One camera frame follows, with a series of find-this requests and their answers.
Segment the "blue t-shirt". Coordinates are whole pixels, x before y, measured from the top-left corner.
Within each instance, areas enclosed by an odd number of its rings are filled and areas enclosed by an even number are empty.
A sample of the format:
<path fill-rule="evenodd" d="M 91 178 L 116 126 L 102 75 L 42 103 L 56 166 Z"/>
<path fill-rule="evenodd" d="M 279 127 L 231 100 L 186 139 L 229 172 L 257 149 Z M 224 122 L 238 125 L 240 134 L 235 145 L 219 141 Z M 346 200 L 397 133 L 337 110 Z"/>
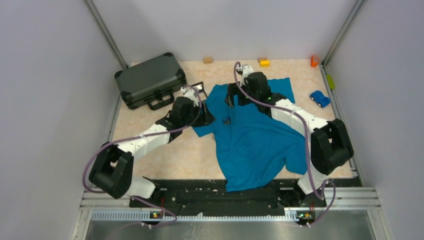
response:
<path fill-rule="evenodd" d="M 303 135 L 254 104 L 228 107 L 226 95 L 226 84 L 213 87 L 205 103 L 215 121 L 194 131 L 199 137 L 213 134 L 227 192 L 263 187 L 283 168 L 299 175 L 307 172 Z M 224 117 L 231 118 L 230 125 L 223 125 Z"/>

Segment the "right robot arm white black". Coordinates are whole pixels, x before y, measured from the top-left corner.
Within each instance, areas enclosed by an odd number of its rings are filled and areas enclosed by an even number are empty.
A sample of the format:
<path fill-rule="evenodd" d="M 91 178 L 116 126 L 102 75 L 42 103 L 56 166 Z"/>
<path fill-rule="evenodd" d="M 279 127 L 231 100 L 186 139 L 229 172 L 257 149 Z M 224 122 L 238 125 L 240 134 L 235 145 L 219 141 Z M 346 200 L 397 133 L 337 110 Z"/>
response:
<path fill-rule="evenodd" d="M 284 123 L 304 136 L 306 173 L 298 180 L 299 189 L 293 192 L 293 200 L 299 206 L 307 206 L 318 190 L 329 182 L 329 175 L 354 156 L 354 149 L 345 123 L 338 118 L 326 120 L 315 116 L 292 103 L 285 95 L 272 92 L 266 76 L 260 71 L 233 71 L 235 79 L 229 84 L 225 102 L 235 106 L 254 104 L 262 114 Z"/>

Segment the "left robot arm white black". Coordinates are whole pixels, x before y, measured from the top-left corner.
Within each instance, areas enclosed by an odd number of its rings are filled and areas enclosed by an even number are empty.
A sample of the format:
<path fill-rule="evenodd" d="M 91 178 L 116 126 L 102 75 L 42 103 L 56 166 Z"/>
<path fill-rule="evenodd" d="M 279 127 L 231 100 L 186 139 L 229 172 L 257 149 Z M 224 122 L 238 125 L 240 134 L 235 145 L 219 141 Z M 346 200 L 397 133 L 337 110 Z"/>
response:
<path fill-rule="evenodd" d="M 215 121 L 204 101 L 178 97 L 168 113 L 146 131 L 125 139 L 104 143 L 90 158 L 83 172 L 89 181 L 114 199 L 137 196 L 149 207 L 160 202 L 157 185 L 145 177 L 133 175 L 134 162 L 154 149 L 167 145 L 188 127 L 204 127 Z"/>

